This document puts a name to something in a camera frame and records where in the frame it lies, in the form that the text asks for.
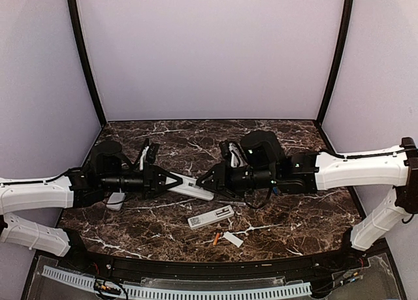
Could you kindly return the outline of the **white remote with buttons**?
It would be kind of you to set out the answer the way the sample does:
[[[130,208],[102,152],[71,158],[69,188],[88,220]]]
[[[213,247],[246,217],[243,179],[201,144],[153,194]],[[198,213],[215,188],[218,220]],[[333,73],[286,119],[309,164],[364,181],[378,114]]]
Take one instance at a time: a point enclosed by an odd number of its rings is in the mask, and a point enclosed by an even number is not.
[[[197,186],[197,180],[195,178],[183,176],[182,180],[182,184],[170,188],[169,191],[205,201],[211,201],[214,199],[214,193]]]

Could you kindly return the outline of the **clear handled screwdriver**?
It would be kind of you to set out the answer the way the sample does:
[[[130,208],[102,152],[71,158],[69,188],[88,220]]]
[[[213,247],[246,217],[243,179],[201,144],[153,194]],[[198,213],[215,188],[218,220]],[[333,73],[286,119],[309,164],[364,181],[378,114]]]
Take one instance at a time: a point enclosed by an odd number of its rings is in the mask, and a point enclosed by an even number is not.
[[[223,203],[226,205],[236,205],[236,206],[241,206],[241,207],[246,207],[247,204],[245,202],[241,202],[241,201],[222,201],[222,200],[215,200],[216,203]]]

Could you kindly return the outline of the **slim white remote with QR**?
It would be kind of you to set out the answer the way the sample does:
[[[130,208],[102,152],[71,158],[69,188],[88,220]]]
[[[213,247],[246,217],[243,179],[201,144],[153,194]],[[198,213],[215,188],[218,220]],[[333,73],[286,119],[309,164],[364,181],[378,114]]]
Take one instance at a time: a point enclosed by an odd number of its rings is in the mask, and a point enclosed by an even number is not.
[[[227,205],[204,214],[190,217],[187,219],[187,222],[191,229],[199,229],[208,225],[216,224],[233,216],[234,210],[232,206]]]

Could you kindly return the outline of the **white battery cover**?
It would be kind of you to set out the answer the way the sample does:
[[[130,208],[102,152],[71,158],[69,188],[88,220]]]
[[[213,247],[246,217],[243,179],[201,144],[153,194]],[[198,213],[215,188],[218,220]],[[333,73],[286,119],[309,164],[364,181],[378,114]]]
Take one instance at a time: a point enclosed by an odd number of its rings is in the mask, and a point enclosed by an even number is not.
[[[224,232],[223,238],[238,248],[240,248],[244,242],[242,239],[239,239],[236,235],[233,235],[230,232]]]

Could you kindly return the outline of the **orange battery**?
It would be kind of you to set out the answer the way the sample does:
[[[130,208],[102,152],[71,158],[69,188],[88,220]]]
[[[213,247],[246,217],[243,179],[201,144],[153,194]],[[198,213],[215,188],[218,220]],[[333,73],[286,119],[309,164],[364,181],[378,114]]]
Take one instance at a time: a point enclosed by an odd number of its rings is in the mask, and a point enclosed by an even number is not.
[[[213,241],[213,246],[216,246],[218,243],[218,240],[220,238],[221,233],[216,233],[215,239]]]

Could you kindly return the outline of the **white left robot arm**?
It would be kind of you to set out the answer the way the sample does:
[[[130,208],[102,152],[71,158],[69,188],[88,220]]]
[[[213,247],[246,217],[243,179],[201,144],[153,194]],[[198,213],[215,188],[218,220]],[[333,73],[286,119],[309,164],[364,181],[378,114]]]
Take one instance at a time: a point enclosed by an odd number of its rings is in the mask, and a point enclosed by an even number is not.
[[[56,178],[1,181],[1,242],[14,243],[30,250],[42,250],[55,256],[66,255],[78,271],[92,266],[92,257],[63,229],[40,225],[15,215],[16,211],[39,208],[84,208],[101,202],[108,193],[141,193],[156,196],[180,186],[183,180],[158,166],[143,170],[113,173],[70,170]]]

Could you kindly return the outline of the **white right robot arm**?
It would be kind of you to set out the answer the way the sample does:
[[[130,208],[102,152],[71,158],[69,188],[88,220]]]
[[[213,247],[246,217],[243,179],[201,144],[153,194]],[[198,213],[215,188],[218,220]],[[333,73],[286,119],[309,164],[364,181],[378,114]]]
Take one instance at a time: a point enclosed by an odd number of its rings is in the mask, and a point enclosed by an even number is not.
[[[239,144],[220,143],[223,161],[197,185],[232,199],[259,189],[282,194],[317,193],[347,186],[390,185],[384,200],[346,233],[347,245],[333,256],[346,270],[376,240],[407,216],[417,214],[417,147],[410,137],[382,150],[335,154],[322,150],[288,156],[271,131],[247,134]]]

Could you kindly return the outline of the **white remote back side up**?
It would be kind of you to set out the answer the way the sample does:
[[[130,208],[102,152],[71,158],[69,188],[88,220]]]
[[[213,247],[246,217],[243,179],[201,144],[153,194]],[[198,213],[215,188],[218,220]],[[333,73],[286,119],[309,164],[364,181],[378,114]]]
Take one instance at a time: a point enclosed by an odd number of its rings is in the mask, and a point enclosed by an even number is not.
[[[107,209],[113,210],[113,211],[119,211],[125,201],[125,198],[126,198],[126,195],[123,192],[112,193],[106,203]]]

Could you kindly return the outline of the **black left frame post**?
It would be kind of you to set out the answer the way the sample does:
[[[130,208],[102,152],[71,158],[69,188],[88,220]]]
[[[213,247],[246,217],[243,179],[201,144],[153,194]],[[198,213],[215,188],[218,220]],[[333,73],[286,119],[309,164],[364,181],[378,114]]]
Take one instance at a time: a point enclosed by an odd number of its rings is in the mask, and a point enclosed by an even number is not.
[[[80,13],[78,10],[77,0],[67,0],[67,6],[69,10],[69,16],[71,19],[72,32],[74,35],[74,41],[78,51],[78,57],[82,66],[82,72],[88,87],[89,96],[95,110],[96,117],[99,121],[101,128],[107,124],[105,112],[99,99],[99,92],[95,84],[93,77],[93,71],[89,61],[88,51],[84,40],[84,34],[82,30],[82,24],[80,19]]]

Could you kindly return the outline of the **black frame post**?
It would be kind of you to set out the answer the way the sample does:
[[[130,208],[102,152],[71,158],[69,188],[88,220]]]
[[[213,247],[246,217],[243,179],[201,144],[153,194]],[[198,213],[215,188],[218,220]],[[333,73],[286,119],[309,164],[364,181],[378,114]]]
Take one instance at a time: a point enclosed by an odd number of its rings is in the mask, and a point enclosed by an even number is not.
[[[325,91],[319,107],[319,112],[316,117],[316,122],[319,127],[323,126],[329,105],[332,99],[334,87],[340,70],[342,57],[344,54],[344,48],[346,45],[347,34],[349,30],[349,24],[351,19],[351,13],[353,9],[354,0],[344,0],[342,7],[342,15],[340,19],[340,26],[338,30],[338,36],[336,40],[336,46],[334,49],[334,55],[330,66],[329,76],[325,86]]]
[[[88,87],[89,96],[95,110],[96,117],[99,121],[101,128],[107,124],[105,112],[99,99],[99,92],[95,84],[93,77],[93,71],[89,61],[88,51],[84,40],[84,34],[82,30],[82,24],[80,19],[80,13],[78,10],[77,0],[67,0],[67,6],[69,10],[69,16],[71,19],[72,32],[74,35],[74,41],[78,51],[78,57],[82,66],[82,72]]]

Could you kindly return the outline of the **black right frame post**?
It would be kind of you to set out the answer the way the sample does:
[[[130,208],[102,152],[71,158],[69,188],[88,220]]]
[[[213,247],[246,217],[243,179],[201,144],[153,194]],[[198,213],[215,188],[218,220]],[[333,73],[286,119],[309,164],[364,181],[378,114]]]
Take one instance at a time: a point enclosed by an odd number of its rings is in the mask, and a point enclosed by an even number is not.
[[[353,9],[354,0],[344,0],[342,7],[342,15],[340,19],[340,26],[338,30],[338,36],[336,40],[336,46],[334,49],[334,55],[330,66],[329,76],[325,86],[325,91],[319,107],[319,112],[316,117],[316,122],[319,127],[323,126],[329,105],[332,99],[334,87],[340,70],[342,57],[344,54],[344,48],[346,45],[347,34],[349,30],[349,24],[351,19],[351,13]]]

